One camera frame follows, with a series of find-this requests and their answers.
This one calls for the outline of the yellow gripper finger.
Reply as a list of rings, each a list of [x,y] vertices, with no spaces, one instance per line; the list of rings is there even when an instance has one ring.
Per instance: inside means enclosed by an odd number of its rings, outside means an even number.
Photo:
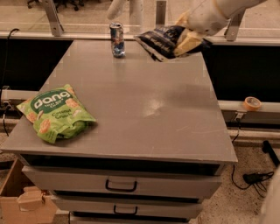
[[[189,26],[188,17],[189,17],[188,11],[182,13],[179,16],[178,20],[176,21],[175,25],[179,25],[179,26],[183,26],[183,27],[187,28]]]
[[[178,57],[193,50],[201,44],[203,38],[203,34],[196,31],[190,31],[189,29],[184,29],[178,38],[175,49],[173,50],[174,55]]]

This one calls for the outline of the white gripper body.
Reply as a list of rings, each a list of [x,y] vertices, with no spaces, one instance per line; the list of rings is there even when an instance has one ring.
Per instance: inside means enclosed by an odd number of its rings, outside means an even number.
[[[230,11],[230,0],[193,0],[187,19],[188,27],[212,36],[228,24]]]

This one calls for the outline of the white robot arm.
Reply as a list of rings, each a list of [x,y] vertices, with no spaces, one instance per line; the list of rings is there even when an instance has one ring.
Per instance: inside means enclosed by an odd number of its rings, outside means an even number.
[[[176,25],[184,27],[174,54],[181,56],[202,43],[202,39],[222,30],[235,15],[267,0],[194,0]]]

